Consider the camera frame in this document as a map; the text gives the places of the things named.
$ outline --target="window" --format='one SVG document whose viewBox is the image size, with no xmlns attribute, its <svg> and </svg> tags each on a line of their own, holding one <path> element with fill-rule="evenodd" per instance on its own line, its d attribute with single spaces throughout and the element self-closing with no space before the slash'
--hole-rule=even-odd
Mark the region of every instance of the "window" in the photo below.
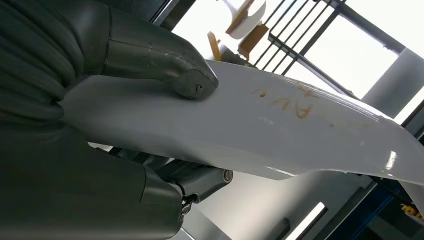
<svg viewBox="0 0 424 240">
<path fill-rule="evenodd" d="M 347 0 L 358 14 L 424 58 L 424 1 Z"/>
<path fill-rule="evenodd" d="M 362 98 L 396 60 L 397 55 L 338 16 L 305 57 Z"/>
</svg>

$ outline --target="white curved panel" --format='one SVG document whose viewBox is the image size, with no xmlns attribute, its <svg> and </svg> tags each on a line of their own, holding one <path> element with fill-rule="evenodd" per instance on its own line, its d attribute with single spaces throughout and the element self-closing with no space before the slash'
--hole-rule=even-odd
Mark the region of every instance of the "white curved panel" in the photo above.
<svg viewBox="0 0 424 240">
<path fill-rule="evenodd" d="M 209 62 L 219 79 L 190 101 L 154 80 L 93 76 L 65 98 L 92 142 L 271 179 L 335 170 L 424 184 L 424 149 L 381 112 L 280 75 Z"/>
</svg>

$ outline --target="white plastic part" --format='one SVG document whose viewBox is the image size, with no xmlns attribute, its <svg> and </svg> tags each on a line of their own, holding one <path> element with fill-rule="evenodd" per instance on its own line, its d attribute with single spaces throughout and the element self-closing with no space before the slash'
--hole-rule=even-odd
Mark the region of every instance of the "white plastic part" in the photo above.
<svg viewBox="0 0 424 240">
<path fill-rule="evenodd" d="M 424 185 L 424 148 L 368 105 L 281 75 L 208 62 L 206 100 L 155 80 L 93 76 L 61 103 L 88 140 L 282 180 L 318 170 Z"/>
<path fill-rule="evenodd" d="M 233 39 L 242 39 L 246 37 L 261 21 L 267 8 L 267 2 L 263 1 L 262 6 L 256 9 L 250 9 L 247 12 L 247 16 L 240 22 L 240 24 L 229 33 Z"/>
</svg>

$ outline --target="screw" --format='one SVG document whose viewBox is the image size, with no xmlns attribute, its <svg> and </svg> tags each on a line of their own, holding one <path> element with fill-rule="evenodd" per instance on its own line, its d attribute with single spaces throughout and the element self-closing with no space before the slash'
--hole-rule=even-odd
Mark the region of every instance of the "screw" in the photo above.
<svg viewBox="0 0 424 240">
<path fill-rule="evenodd" d="M 231 180 L 233 180 L 233 171 L 226 169 L 224 170 L 222 176 L 223 176 L 224 182 L 229 183 L 231 182 Z"/>
<path fill-rule="evenodd" d="M 182 206 L 181 215 L 184 216 L 184 215 L 188 214 L 191 209 L 192 209 L 192 205 L 191 204 L 186 204 L 186 205 Z"/>
</svg>

